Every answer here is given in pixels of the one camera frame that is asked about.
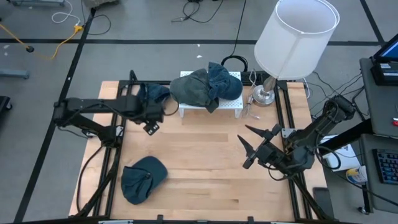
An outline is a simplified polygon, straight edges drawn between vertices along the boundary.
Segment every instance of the yellow cable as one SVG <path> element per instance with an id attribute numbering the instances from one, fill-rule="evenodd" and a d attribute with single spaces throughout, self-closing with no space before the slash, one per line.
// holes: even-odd
<path id="1" fill-rule="evenodd" d="M 0 27 L 3 28 L 11 37 L 13 37 L 14 39 L 16 39 L 16 40 L 17 40 L 20 44 L 22 44 L 25 48 L 27 48 L 27 49 L 29 48 L 28 45 L 26 45 L 26 44 L 23 43 L 20 39 L 18 39 L 17 36 L 15 36 L 11 31 L 9 31 L 7 28 L 5 28 L 2 24 L 0 24 Z M 64 44 L 64 43 L 66 43 L 66 42 L 68 42 L 68 41 L 69 41 L 70 39 L 72 39 L 78 32 L 80 32 L 80 31 L 83 30 L 83 27 L 82 27 L 82 26 L 74 26 L 74 28 L 75 28 L 75 31 L 73 32 L 73 34 L 72 34 L 69 38 L 67 38 L 66 40 L 64 40 L 64 41 L 61 42 L 60 44 L 58 44 L 58 46 L 57 46 L 57 48 L 55 49 L 55 52 L 54 52 L 54 54 L 52 55 L 52 57 L 47 57 L 47 56 L 42 55 L 42 54 L 40 54 L 40 53 L 34 53 L 34 54 L 37 55 L 37 56 L 39 56 L 39 57 L 41 57 L 41 58 L 47 59 L 47 60 L 53 60 L 53 59 L 57 56 L 57 54 L 58 54 L 58 49 L 61 47 L 61 45 Z"/>
<path id="2" fill-rule="evenodd" d="M 4 29 L 11 37 L 13 37 L 14 39 L 16 39 L 20 44 L 22 44 L 25 48 L 29 48 L 28 45 L 26 45 L 26 44 L 23 43 L 20 39 L 18 39 L 17 36 L 15 36 L 11 31 L 9 31 L 9 30 L 8 30 L 5 26 L 3 26 L 1 23 L 0 23 L 0 27 L 1 27 L 2 29 Z"/>

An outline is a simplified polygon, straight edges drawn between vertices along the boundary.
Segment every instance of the computer monitor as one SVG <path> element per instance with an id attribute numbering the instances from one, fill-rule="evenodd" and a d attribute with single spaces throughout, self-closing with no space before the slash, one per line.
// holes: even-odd
<path id="1" fill-rule="evenodd" d="M 386 43 L 373 58 L 377 62 L 398 62 L 398 34 Z"/>

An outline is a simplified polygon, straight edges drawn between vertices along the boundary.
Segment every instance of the floor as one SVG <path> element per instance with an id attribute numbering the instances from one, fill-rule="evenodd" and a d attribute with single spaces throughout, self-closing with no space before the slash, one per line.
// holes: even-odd
<path id="1" fill-rule="evenodd" d="M 72 14 L 83 19 L 80 0 L 69 1 L 74 8 Z M 203 68 L 209 61 L 220 62 L 229 55 L 233 50 L 231 43 L 236 38 L 244 1 L 226 0 L 214 19 L 206 24 L 193 21 L 171 23 L 172 19 L 182 16 L 185 2 L 122 0 L 118 5 L 97 10 L 95 15 L 107 15 L 112 27 L 106 34 L 88 36 L 75 68 L 68 97 L 96 98 L 102 81 L 127 79 L 130 69 L 134 69 L 140 80 L 172 80 L 179 76 L 181 70 Z M 254 59 L 253 43 L 260 36 L 276 2 L 249 0 L 246 5 L 235 54 L 246 57 L 250 69 L 260 70 Z M 315 71 L 322 80 L 338 88 L 359 74 L 360 58 L 370 57 L 379 49 L 380 42 L 396 34 L 398 24 L 394 21 L 398 19 L 398 2 L 330 2 L 339 11 L 341 22 Z M 218 4 L 204 0 L 197 19 L 209 18 Z M 368 6 L 370 13 L 366 14 L 363 5 Z M 66 8 L 61 8 L 23 2 L 15 7 L 0 1 L 2 23 L 19 38 L 33 39 L 30 44 L 36 52 L 45 55 L 51 55 L 57 46 L 55 43 L 73 32 L 76 19 L 69 18 L 61 24 L 51 21 L 53 13 L 68 10 L 68 4 Z M 86 18 L 88 14 L 89 10 L 85 9 Z M 375 26 L 371 25 L 369 17 L 374 18 Z M 102 32 L 107 28 L 107 20 L 99 17 L 93 21 L 90 33 Z M 28 80 L 0 78 L 0 95 L 10 96 L 14 106 L 0 129 L 0 223 L 14 220 L 49 126 L 52 105 L 61 93 L 80 37 L 81 34 L 78 34 L 69 44 L 63 45 L 57 58 L 48 61 L 28 54 L 20 44 L 10 43 L 7 40 L 10 37 L 0 31 L 0 67 L 30 71 Z M 125 41 L 110 44 L 114 40 Z M 228 61 L 225 67 L 230 71 L 243 69 L 235 61 Z M 320 85 L 328 95 L 332 93 L 314 74 L 307 81 Z M 359 79 L 345 93 L 362 85 Z M 317 103 L 325 96 L 318 86 L 310 84 L 309 87 L 311 97 L 308 103 L 310 107 L 314 106 L 312 114 L 316 114 L 323 105 Z M 358 105 L 363 113 L 367 112 L 364 93 L 358 97 Z M 332 133 L 340 133 L 359 122 L 357 115 L 351 121 L 339 124 Z M 84 148 L 84 139 L 55 131 L 24 221 L 67 217 Z M 358 213 L 356 208 L 363 205 L 361 191 L 327 172 L 325 175 L 336 218 L 356 223 L 393 223 L 398 218 L 396 214 L 380 211 L 369 216 Z"/>

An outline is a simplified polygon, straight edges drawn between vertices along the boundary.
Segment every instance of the keyboard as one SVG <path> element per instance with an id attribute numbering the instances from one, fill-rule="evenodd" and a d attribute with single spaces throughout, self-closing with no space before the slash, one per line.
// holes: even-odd
<path id="1" fill-rule="evenodd" d="M 380 181 L 398 185 L 398 150 L 373 149 L 373 156 Z"/>

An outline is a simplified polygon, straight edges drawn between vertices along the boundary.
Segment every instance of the cap brim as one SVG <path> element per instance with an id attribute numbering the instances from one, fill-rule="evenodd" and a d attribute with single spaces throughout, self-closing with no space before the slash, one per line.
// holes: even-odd
<path id="1" fill-rule="evenodd" d="M 212 113 L 212 112 L 214 112 L 214 110 L 217 109 L 218 105 L 219 105 L 218 98 L 215 98 L 214 100 L 211 100 L 210 104 L 205 107 L 206 107 L 206 110 L 209 111 L 209 113 Z"/>

